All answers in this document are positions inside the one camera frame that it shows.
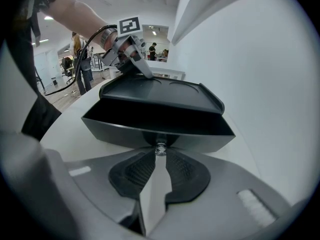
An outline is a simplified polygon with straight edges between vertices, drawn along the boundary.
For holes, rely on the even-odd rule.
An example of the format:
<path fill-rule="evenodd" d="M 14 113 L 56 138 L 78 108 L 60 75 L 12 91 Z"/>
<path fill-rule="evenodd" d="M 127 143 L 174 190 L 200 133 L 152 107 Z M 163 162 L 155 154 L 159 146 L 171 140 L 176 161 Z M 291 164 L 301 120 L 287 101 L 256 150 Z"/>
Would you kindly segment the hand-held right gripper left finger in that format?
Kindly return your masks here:
<path fill-rule="evenodd" d="M 109 171 L 115 164 L 149 151 L 150 148 L 143 147 L 114 155 L 64 162 L 56 150 L 46 150 L 53 181 L 75 221 L 77 239 L 145 239 L 121 225 L 133 213 L 136 201 L 119 195 L 109 182 Z"/>

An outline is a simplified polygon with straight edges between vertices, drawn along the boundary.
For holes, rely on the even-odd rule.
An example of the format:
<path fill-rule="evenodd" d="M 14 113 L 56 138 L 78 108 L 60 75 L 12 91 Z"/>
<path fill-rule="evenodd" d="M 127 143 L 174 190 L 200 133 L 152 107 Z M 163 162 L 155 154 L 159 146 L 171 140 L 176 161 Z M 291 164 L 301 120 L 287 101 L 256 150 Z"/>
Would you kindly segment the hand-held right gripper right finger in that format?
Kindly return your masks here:
<path fill-rule="evenodd" d="M 243 167 L 223 159 L 180 149 L 210 172 L 205 191 L 192 202 L 171 204 L 151 232 L 153 240 L 240 240 L 261 230 L 238 196 L 251 190 L 277 217 L 291 205 Z"/>

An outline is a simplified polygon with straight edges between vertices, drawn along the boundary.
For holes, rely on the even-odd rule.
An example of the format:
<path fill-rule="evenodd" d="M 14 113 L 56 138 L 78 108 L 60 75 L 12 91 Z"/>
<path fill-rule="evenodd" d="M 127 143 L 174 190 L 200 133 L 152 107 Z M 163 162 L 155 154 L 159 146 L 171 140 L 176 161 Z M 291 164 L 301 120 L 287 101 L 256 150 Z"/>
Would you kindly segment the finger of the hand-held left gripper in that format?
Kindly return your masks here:
<path fill-rule="evenodd" d="M 147 79 L 152 79 L 154 77 L 153 72 L 150 70 L 143 57 L 140 55 L 134 55 L 130 57 L 130 61 Z"/>
<path fill-rule="evenodd" d="M 117 70 L 120 71 L 123 75 L 137 75 L 141 74 L 141 71 L 131 62 L 131 60 L 121 61 L 117 65 Z"/>

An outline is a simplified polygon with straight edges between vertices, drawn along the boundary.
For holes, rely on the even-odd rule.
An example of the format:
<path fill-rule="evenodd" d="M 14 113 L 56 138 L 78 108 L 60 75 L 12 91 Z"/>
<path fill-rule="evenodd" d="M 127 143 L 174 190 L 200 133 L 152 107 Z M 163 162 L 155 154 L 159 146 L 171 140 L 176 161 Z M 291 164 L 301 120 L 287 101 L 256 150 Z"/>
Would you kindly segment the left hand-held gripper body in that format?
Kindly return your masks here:
<path fill-rule="evenodd" d="M 99 60 L 105 66 L 116 67 L 120 62 L 130 60 L 134 55 L 140 55 L 142 49 L 146 46 L 145 41 L 139 37 L 143 28 L 138 16 L 120 19 L 115 27 L 107 28 L 103 35 L 107 37 L 113 32 L 117 32 L 117 38 L 110 50 L 102 55 L 97 55 Z"/>

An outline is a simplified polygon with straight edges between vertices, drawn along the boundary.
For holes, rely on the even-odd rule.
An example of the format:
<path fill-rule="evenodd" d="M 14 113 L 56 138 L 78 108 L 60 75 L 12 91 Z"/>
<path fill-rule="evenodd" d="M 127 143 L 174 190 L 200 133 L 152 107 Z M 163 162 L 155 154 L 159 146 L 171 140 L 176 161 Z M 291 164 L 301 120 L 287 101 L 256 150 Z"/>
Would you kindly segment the person's left hand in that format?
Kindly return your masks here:
<path fill-rule="evenodd" d="M 109 36 L 106 38 L 106 41 L 104 43 L 105 51 L 108 51 L 113 47 L 113 43 L 115 42 L 117 37 L 118 37 L 118 33 L 116 31 L 109 34 Z"/>

